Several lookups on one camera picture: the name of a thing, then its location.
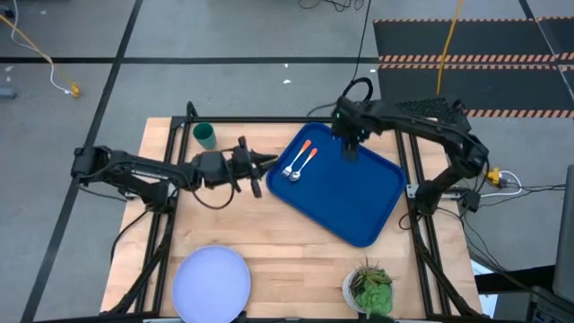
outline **plant pot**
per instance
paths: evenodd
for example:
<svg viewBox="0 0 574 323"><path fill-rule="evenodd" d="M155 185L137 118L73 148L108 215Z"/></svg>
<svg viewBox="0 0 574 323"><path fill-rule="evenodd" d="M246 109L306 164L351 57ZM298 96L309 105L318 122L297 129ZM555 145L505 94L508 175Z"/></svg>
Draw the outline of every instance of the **plant pot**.
<svg viewBox="0 0 574 323"><path fill-rule="evenodd" d="M344 278L344 280L343 280L343 297L344 297L344 301L347 303L347 305L349 305L350 308L358 311L359 313L366 313L361 307L359 307L359 305L355 301L355 298L352 295L352 291L351 291L352 279L355 277L355 275L357 275L358 271L359 271L359 269L354 269L353 271L351 271L351 273L349 273ZM390 284L390 287L391 287L391 300L392 300L394 293L395 293L395 291L393 290L393 283Z"/></svg>

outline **green plant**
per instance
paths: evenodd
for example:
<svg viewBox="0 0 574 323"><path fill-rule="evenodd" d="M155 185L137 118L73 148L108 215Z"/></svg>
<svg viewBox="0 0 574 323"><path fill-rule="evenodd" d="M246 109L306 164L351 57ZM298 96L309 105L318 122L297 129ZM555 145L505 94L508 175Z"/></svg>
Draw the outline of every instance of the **green plant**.
<svg viewBox="0 0 574 323"><path fill-rule="evenodd" d="M393 309L392 279L384 269L378 266L369 266L367 259L351 282L352 295L367 313L386 316Z"/></svg>

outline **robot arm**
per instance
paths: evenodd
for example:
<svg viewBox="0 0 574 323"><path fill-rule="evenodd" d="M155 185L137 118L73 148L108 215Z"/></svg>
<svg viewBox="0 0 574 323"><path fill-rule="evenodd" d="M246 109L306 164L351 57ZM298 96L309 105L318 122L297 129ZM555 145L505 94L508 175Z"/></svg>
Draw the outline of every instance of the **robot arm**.
<svg viewBox="0 0 574 323"><path fill-rule="evenodd" d="M226 160L223 152L231 152L231 158ZM249 151L245 137L240 137L239 145L232 149L199 153L191 162L179 165L133 156L105 146L76 148L74 155L72 177L79 184L106 182L118 188L122 195L138 195L154 212L166 212L171 207L169 199L175 188L196 191L202 185L215 188L231 183L233 189L240 192L238 179L251 179L253 194L261 197L257 181L274 166L277 158L276 155ZM159 181L150 183L141 177Z"/></svg>
<svg viewBox="0 0 574 323"><path fill-rule="evenodd" d="M366 83L370 93L362 102L345 97L356 84ZM370 100L372 83L361 78L345 89L332 113L332 132L342 141L343 155L348 160L357 159L357 146L371 133L382 134L385 130L402 132L442 144L450 159L450 166L433 180L419 184L415 194L415 206L421 214L433 214L440 196L460 179L471 179L481 174L488 161L488 149L469 134L470 125L462 111L460 100L434 98L387 105L382 100Z"/></svg>

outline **blue tray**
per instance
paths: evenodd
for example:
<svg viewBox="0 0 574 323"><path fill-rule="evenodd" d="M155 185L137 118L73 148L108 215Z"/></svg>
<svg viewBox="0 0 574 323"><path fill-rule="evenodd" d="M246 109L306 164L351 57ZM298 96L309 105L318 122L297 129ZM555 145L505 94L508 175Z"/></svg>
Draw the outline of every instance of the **blue tray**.
<svg viewBox="0 0 574 323"><path fill-rule="evenodd" d="M305 140L311 146L297 160L297 170L312 148L318 152L291 182L281 172L295 158ZM269 190L306 216L355 247L367 247L378 237L403 193L401 169L369 149L359 147L359 160L346 161L341 142L323 124L304 126L269 171Z"/></svg>

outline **fork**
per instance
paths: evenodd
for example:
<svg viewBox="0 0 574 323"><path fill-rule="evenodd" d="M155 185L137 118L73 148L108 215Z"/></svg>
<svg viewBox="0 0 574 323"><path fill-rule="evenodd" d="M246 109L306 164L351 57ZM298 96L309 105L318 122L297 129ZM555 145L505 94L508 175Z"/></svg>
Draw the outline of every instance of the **fork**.
<svg viewBox="0 0 574 323"><path fill-rule="evenodd" d="M313 148L313 150L309 154L309 157L307 157L307 160L305 162L303 162L303 166L301 166L301 168L299 168L299 170L296 170L293 173L291 173L291 176L289 177L289 179L291 181L297 181L301 178L301 171L303 170L303 168L305 168L305 165L307 165L307 163L311 160L311 158L313 158L313 156L315 156L316 153L317 153L317 148Z"/></svg>
<svg viewBox="0 0 574 323"><path fill-rule="evenodd" d="M309 146L311 146L311 141L309 139L307 139L305 141L305 144L303 144L303 146L301 147L301 150L299 151L299 153L297 154L297 156L295 157L295 159L293 160L293 162L291 163L291 165L285 167L285 169L282 171L282 174L284 177L289 177L289 175L291 174L291 172L293 171L293 165L295 164L295 162L299 159L299 157L301 156L301 154L303 152L305 152L305 150L307 148L309 148Z"/></svg>

